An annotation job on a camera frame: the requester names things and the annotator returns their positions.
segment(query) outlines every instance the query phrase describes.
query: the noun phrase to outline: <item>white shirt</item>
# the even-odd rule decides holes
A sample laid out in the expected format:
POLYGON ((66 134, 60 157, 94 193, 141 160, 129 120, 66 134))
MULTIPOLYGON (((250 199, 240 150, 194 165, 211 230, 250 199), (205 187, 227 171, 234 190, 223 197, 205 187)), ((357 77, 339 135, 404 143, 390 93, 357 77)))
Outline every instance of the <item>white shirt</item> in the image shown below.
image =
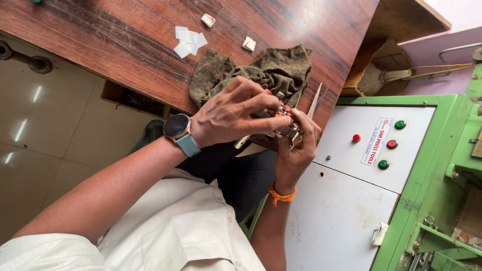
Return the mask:
POLYGON ((221 190, 178 169, 157 182, 96 247, 50 233, 0 247, 0 270, 265 270, 221 190))

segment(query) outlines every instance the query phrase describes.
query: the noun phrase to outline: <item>orange thread bracelet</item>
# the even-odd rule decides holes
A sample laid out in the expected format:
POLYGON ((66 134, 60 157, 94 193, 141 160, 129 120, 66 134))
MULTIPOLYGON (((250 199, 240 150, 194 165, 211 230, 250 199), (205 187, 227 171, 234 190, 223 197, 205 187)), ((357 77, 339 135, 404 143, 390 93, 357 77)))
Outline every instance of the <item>orange thread bracelet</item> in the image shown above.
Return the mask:
POLYGON ((273 196, 274 200, 273 200, 273 204, 274 206, 278 206, 278 201, 282 201, 282 202, 290 202, 292 201, 294 198, 295 198, 295 193, 296 193, 296 186, 295 186, 295 190, 293 191, 293 194, 291 195, 286 195, 286 196, 281 196, 280 194, 278 194, 275 190, 274 190, 274 183, 271 185, 271 187, 269 188, 269 193, 273 196))

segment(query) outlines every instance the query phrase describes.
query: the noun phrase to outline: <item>right hand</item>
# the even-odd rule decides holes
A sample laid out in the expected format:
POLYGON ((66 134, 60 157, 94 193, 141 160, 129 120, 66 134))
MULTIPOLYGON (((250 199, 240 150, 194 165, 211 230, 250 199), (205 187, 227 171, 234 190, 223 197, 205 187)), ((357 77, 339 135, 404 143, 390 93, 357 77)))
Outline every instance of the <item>right hand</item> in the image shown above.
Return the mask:
POLYGON ((278 110, 279 100, 255 82, 238 76, 192 117, 191 136, 199 148, 225 143, 253 134, 273 135, 290 124, 288 116, 253 119, 263 108, 278 110))
POLYGON ((290 149, 289 137, 277 134, 278 155, 275 160, 276 181, 274 190, 280 195, 290 195, 298 179, 311 161, 315 159, 321 128, 305 113, 291 109, 295 121, 300 124, 301 133, 290 149))

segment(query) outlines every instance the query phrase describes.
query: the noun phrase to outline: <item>smartwatch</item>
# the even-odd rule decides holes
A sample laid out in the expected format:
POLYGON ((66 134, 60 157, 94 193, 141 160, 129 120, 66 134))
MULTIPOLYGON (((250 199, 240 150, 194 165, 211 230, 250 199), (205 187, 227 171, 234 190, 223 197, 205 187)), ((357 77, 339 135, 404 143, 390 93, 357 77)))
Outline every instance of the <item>smartwatch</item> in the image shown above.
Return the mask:
POLYGON ((191 123, 192 118, 188 115, 177 114, 170 117, 162 127, 164 135, 172 139, 188 157, 193 157, 201 152, 198 144, 191 137, 189 130, 191 123))

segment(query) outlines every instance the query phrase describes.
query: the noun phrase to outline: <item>floor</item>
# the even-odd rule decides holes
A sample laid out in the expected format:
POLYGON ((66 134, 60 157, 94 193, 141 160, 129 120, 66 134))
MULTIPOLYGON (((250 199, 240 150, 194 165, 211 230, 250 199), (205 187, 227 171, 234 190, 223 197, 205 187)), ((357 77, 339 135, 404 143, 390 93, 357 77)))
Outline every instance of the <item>floor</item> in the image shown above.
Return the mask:
MULTIPOLYGON (((125 157, 152 116, 100 98, 105 80, 0 34, 53 69, 0 61, 0 244, 97 171, 125 157)), ((253 144, 242 155, 261 151, 253 144)))

